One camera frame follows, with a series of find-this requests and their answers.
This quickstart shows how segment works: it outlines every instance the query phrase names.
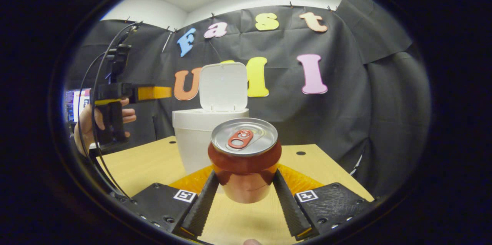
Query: white wall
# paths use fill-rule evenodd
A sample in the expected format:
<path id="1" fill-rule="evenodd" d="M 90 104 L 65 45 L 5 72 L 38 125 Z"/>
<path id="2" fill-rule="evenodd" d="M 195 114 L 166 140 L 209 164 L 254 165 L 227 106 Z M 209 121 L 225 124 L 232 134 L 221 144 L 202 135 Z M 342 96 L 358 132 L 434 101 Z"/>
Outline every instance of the white wall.
<path id="1" fill-rule="evenodd" d="M 251 7 L 264 7 L 267 5 L 305 5 L 308 7 L 326 8 L 330 6 L 335 9 L 341 0 L 219 0 L 200 7 L 190 13 L 181 10 L 162 0 L 123 0 L 110 10 L 101 20 L 121 19 L 130 17 L 132 21 L 144 21 L 161 28 L 174 30 L 198 22 L 215 15 L 241 10 Z"/>
<path id="2" fill-rule="evenodd" d="M 162 0 L 123 0 L 101 20 L 121 19 L 140 22 L 174 30 L 181 29 L 188 13 Z"/>
<path id="3" fill-rule="evenodd" d="M 183 26 L 198 22 L 200 20 L 211 17 L 213 12 L 215 15 L 231 12 L 233 10 L 242 10 L 250 7 L 264 7 L 267 5 L 303 5 L 307 7 L 326 8 L 330 6 L 335 9 L 341 0 L 219 0 L 209 5 L 200 7 L 193 12 L 190 12 L 184 21 Z"/>

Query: black handle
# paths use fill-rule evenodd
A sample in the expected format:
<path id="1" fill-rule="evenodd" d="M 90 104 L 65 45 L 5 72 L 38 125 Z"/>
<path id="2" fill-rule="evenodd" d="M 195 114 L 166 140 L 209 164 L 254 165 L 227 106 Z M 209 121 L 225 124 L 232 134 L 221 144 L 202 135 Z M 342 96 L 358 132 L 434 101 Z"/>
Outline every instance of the black handle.
<path id="1" fill-rule="evenodd" d="M 101 150 L 127 143 L 129 138 L 125 136 L 125 128 L 123 128 L 121 103 L 112 102 L 107 105 L 97 105 L 96 108 L 100 110 L 104 123 L 104 130 L 95 126 Z"/>

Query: white lid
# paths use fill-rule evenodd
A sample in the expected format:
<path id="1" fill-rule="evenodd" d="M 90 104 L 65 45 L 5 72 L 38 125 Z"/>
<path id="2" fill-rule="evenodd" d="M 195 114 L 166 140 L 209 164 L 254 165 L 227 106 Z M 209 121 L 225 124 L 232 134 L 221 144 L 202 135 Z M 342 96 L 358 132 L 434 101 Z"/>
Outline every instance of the white lid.
<path id="1" fill-rule="evenodd" d="M 200 71 L 200 105 L 212 112 L 243 110 L 248 104 L 248 74 L 240 62 L 205 65 Z"/>

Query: screw hole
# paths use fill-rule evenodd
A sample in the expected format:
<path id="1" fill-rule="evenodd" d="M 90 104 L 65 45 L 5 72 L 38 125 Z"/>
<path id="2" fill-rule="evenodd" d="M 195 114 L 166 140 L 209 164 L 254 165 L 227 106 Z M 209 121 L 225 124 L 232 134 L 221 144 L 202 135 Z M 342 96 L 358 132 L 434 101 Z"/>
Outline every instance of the screw hole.
<path id="1" fill-rule="evenodd" d="M 174 223 L 174 219 L 172 217 L 164 217 L 164 221 L 168 223 Z"/>

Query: foam letter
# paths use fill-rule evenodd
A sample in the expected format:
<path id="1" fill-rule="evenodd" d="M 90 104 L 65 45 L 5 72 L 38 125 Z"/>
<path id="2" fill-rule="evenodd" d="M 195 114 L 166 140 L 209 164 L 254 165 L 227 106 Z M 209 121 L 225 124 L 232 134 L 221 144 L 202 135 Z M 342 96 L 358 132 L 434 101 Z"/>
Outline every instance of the foam letter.
<path id="1" fill-rule="evenodd" d="M 188 53 L 193 45 L 191 43 L 194 40 L 193 33 L 195 33 L 196 29 L 191 28 L 189 31 L 187 31 L 184 36 L 182 36 L 180 39 L 178 39 L 178 44 L 181 47 L 181 57 L 183 57 L 186 53 Z"/>
<path id="2" fill-rule="evenodd" d="M 191 89 L 189 91 L 185 91 L 185 78 L 188 75 L 187 70 L 177 71 L 174 76 L 176 77 L 176 82 L 174 83 L 174 96 L 176 99 L 180 101 L 188 101 L 193 98 L 198 93 L 198 84 L 200 83 L 200 71 L 201 67 L 195 68 L 191 70 L 193 74 L 193 82 L 191 84 Z"/>
<path id="3" fill-rule="evenodd" d="M 225 60 L 220 63 L 232 63 L 233 60 Z M 246 64 L 248 73 L 248 97 L 266 97 L 269 94 L 265 87 L 265 64 L 267 59 L 264 57 L 254 57 Z"/>
<path id="4" fill-rule="evenodd" d="M 209 27 L 209 30 L 203 36 L 204 38 L 222 37 L 227 33 L 226 28 L 227 23 L 225 22 L 215 23 Z"/>
<path id="5" fill-rule="evenodd" d="M 328 90 L 328 87 L 321 80 L 318 62 L 321 57 L 314 54 L 306 54 L 297 56 L 304 69 L 305 85 L 302 88 L 304 94 L 323 94 Z"/>
<path id="6" fill-rule="evenodd" d="M 306 12 L 299 15 L 302 19 L 306 21 L 307 26 L 315 32 L 325 32 L 327 31 L 327 26 L 321 26 L 318 20 L 323 20 L 322 17 L 314 15 L 312 12 Z"/>
<path id="7" fill-rule="evenodd" d="M 256 16 L 256 28 L 260 31 L 274 30 L 278 28 L 278 21 L 274 13 L 260 13 Z"/>

